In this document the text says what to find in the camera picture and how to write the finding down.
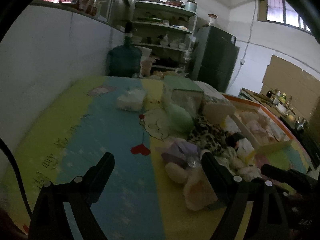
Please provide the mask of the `white fluffy cloth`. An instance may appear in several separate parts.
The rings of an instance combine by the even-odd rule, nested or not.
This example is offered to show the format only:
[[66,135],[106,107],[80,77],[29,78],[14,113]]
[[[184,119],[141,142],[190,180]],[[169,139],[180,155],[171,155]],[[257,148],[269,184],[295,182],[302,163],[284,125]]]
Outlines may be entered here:
[[232,175],[240,176],[244,181],[251,182],[255,178],[261,178],[261,171],[253,164],[245,164],[236,154],[234,148],[227,147],[221,154],[222,165]]

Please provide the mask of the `white tissue pack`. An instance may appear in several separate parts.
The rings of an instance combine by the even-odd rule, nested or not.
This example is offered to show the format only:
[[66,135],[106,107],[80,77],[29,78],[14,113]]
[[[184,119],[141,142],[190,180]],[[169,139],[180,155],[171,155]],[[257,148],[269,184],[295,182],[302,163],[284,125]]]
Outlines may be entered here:
[[117,98],[117,107],[122,110],[139,112],[142,110],[146,99],[146,91],[143,89],[128,90]]

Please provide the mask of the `cream plush toy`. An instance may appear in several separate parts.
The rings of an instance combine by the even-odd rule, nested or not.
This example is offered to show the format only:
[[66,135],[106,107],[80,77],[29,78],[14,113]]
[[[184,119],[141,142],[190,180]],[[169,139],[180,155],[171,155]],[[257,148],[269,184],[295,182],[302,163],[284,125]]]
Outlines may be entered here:
[[178,184],[183,184],[183,195],[187,209],[199,211],[218,201],[201,165],[183,169],[176,163],[165,165],[168,177]]

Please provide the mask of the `brown cardboard sheet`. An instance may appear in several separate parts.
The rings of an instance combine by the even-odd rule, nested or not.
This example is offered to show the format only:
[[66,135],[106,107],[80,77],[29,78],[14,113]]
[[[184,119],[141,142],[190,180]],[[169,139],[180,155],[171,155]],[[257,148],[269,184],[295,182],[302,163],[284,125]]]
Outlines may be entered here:
[[272,56],[263,78],[261,94],[278,89],[291,97],[295,113],[310,120],[319,101],[319,80],[289,61]]

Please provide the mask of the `teal pot on shelf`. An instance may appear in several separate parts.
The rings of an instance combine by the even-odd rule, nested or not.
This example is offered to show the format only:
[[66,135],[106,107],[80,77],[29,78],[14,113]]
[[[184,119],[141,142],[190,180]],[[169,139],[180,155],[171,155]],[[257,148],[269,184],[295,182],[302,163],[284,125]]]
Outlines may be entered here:
[[197,3],[195,0],[187,0],[184,4],[185,10],[196,12],[197,11]]

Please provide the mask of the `barred window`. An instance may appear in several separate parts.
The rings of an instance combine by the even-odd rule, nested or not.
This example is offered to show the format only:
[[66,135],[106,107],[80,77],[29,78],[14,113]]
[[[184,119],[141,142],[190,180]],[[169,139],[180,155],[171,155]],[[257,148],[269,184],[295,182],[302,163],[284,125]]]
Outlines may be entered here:
[[281,24],[311,33],[304,20],[286,0],[259,0],[258,21]]

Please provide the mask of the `purple soft cloth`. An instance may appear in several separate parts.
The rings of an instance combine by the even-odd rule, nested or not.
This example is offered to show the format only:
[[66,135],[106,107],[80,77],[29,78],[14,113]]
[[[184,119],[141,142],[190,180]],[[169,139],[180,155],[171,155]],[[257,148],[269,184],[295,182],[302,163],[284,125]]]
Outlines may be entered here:
[[193,161],[200,162],[200,148],[184,139],[174,141],[166,150],[163,151],[161,157],[164,162],[175,163],[182,168],[191,165]]

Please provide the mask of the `green soft bag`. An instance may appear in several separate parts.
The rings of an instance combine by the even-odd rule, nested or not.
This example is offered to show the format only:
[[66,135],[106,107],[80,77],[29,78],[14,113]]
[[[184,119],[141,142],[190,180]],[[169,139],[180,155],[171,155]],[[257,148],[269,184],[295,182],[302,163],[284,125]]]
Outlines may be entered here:
[[169,103],[166,112],[170,122],[170,127],[181,133],[187,133],[194,126],[191,115],[181,106]]

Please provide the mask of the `metal storage shelf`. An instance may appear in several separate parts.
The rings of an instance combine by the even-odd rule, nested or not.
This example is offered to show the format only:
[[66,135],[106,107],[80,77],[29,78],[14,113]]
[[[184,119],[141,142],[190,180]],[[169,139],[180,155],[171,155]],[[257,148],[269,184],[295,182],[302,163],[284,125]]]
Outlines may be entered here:
[[151,49],[151,72],[185,72],[193,49],[196,9],[181,0],[135,0],[135,46]]

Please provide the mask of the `white foam box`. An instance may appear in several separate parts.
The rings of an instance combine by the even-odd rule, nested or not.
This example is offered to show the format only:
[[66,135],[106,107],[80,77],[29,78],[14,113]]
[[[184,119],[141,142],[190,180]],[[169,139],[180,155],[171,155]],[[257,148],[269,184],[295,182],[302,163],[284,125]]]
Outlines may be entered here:
[[235,113],[234,105],[219,91],[202,81],[195,81],[195,83],[204,92],[202,115],[211,124],[219,125],[225,121],[227,116],[231,117]]

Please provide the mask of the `leopard print cloth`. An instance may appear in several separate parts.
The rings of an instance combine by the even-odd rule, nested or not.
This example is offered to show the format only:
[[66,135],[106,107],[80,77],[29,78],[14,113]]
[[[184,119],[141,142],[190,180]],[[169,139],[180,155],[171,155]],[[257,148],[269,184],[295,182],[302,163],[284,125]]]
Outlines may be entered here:
[[226,135],[222,128],[211,124],[202,115],[194,119],[194,127],[187,136],[187,141],[217,156],[221,156],[227,148]]

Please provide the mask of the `jar atop refrigerator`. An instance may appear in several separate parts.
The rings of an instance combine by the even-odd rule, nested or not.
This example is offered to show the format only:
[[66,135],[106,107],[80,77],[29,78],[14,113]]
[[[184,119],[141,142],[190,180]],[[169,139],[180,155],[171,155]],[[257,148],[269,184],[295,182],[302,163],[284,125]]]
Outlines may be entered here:
[[209,17],[209,26],[216,26],[218,16],[216,14],[208,14]]

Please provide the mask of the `green lidded clear box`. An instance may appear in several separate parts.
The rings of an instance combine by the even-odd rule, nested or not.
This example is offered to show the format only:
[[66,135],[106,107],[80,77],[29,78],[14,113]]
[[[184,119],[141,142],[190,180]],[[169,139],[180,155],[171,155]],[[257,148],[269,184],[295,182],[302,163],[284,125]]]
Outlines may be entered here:
[[192,80],[181,76],[165,76],[163,80],[162,102],[184,108],[192,118],[197,116],[204,98],[204,91]]

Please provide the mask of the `kitchen counter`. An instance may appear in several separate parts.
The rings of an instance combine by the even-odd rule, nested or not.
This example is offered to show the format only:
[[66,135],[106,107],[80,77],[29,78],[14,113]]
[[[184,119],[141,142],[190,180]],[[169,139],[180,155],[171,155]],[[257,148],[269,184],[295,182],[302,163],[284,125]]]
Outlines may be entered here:
[[276,115],[281,120],[281,122],[283,122],[289,128],[289,130],[293,132],[293,134],[303,134],[309,137],[313,136],[313,134],[311,133],[311,127],[309,126],[310,124],[306,122],[302,128],[298,128],[298,121],[302,122],[303,118],[295,115],[295,112],[292,109],[286,108],[284,109],[284,111],[281,111],[281,109],[278,107],[282,106],[281,103],[275,105],[271,102],[271,99],[264,94],[258,94],[246,88],[240,89],[239,96],[242,96],[243,98],[254,102],[258,102],[265,106],[274,115]]

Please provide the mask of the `black refrigerator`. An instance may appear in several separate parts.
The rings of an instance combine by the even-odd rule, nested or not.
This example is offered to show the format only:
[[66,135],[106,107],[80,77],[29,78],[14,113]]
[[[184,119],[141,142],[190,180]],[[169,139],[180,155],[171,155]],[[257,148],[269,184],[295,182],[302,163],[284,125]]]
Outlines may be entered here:
[[239,53],[235,44],[236,37],[224,30],[214,26],[200,28],[191,56],[190,78],[226,92]]

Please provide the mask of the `orange rimmed cardboard box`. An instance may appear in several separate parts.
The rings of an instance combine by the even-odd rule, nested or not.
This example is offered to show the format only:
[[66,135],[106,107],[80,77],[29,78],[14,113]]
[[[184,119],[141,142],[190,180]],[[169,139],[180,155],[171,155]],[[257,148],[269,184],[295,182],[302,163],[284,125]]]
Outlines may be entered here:
[[267,153],[292,144],[292,133],[263,105],[231,95],[224,97],[235,107],[231,118],[256,152]]

